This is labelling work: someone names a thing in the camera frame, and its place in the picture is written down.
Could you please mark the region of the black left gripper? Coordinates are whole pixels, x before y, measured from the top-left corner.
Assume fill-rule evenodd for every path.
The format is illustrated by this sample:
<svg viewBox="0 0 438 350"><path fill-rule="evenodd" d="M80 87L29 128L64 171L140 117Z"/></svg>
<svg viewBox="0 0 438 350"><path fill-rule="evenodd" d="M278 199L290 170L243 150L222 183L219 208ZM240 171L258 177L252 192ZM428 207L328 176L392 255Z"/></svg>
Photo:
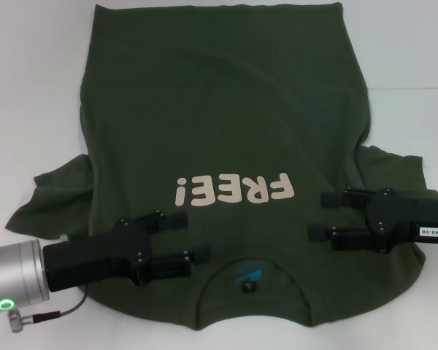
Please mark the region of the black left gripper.
<svg viewBox="0 0 438 350"><path fill-rule="evenodd" d="M49 244L42 250L48 287L57 292L115 277L127 278L138 286L188 277L194 265L210 261L209 246L152 257L150 241L151 234L187 226L186 212L156 210L135 219L121 219L102 235Z"/></svg>

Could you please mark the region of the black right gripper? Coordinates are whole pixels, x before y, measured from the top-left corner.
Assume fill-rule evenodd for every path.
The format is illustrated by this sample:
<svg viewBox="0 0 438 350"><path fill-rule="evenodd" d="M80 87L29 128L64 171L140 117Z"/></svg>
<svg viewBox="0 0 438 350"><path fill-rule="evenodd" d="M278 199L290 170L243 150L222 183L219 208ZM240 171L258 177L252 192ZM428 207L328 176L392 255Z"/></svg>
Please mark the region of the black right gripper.
<svg viewBox="0 0 438 350"><path fill-rule="evenodd" d="M347 188L342 192L323 192L324 209L339 207L364 209L367 227L348 228L308 225L311 242L329 242L334 251L369 250L390 252L403 243L438 244L438 199L419 199L392 191Z"/></svg>

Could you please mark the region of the dark green FREE t-shirt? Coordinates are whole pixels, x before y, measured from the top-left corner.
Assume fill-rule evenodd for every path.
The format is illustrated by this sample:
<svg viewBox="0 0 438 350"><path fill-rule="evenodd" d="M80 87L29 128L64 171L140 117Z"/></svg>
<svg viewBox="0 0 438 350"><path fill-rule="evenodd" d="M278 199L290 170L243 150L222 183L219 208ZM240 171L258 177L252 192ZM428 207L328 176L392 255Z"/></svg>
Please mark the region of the dark green FREE t-shirt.
<svg viewBox="0 0 438 350"><path fill-rule="evenodd" d="M92 284L125 314L201 330L275 316L307 327L379 308L418 279L414 244L334 252L310 223L360 227L324 192L389 187L427 197L423 162L366 147L371 115L339 3L95 8L80 88L87 153L35 178L7 229L85 238L119 219L188 213L157 254L208 245L187 278Z"/></svg>

